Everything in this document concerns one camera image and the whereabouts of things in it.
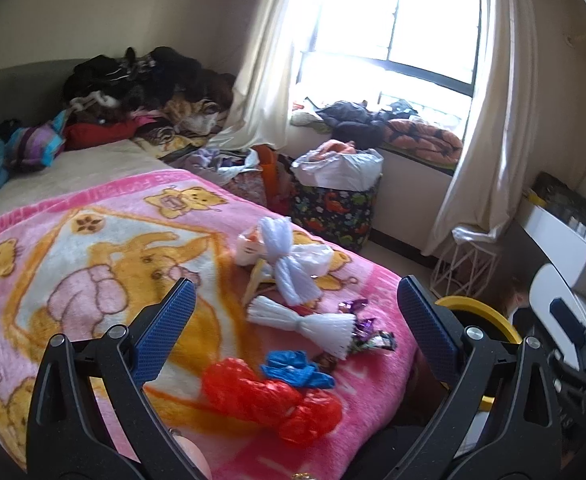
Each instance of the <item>metal screw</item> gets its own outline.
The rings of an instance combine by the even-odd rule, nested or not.
[[[124,337],[126,333],[126,327],[124,325],[115,325],[108,329],[108,337],[111,339],[120,339]]]
[[[63,334],[55,334],[49,341],[51,346],[60,346],[64,342]]]
[[[529,345],[532,349],[537,350],[540,348],[540,342],[538,338],[533,337],[532,335],[527,338],[527,345]]]
[[[476,326],[468,327],[467,335],[476,341],[480,341],[480,339],[484,337],[484,333]]]

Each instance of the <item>bed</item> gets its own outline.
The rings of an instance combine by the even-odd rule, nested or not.
[[[334,390],[343,405],[336,429],[304,449],[271,430],[223,416],[200,392],[210,364],[241,357],[253,368],[273,349],[320,352],[295,333],[246,320],[241,297],[249,270],[234,263],[237,236],[277,217],[184,170],[167,168],[130,141],[62,154],[52,168],[0,190],[0,442],[25,465],[25,421],[43,349],[58,332],[100,336],[158,303],[175,281],[198,287],[196,313],[145,393],[163,421],[202,450],[214,479],[284,480],[309,472],[338,480],[357,450],[403,399],[416,343],[397,308],[398,276],[334,246],[315,308],[335,312],[368,298],[366,314],[395,333],[395,352],[341,362]],[[318,243],[304,231],[297,243]],[[134,458],[103,386],[98,404],[119,452]]]

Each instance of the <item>yellow bucket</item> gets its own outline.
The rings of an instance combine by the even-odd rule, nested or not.
[[[462,325],[474,325],[483,330],[491,339],[515,344],[522,342],[520,334],[513,328],[513,325],[504,316],[481,301],[465,296],[446,296],[440,298],[435,304],[445,306],[455,314]],[[483,412],[491,411],[493,402],[493,397],[483,396],[480,410]]]

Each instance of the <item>curtain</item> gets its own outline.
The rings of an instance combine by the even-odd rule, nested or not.
[[[532,0],[483,0],[476,94],[460,163],[423,254],[456,240],[495,242],[515,215],[536,135],[538,46]]]
[[[295,61],[295,1],[260,0],[224,130],[210,146],[286,145]]]

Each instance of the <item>yellow rim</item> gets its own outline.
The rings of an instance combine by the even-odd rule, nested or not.
[[[464,312],[476,314],[477,316],[486,319],[489,323],[496,327],[505,336],[509,343],[520,344],[522,342],[520,334],[518,334],[515,328],[513,328],[513,325],[509,323],[509,321],[504,316],[481,301],[474,300],[473,298],[467,298],[466,296],[447,296],[445,298],[440,298],[435,302],[435,304],[445,306],[449,310],[462,310]],[[480,402],[480,410],[482,412],[491,411],[493,402],[493,397],[482,397],[482,402]]]

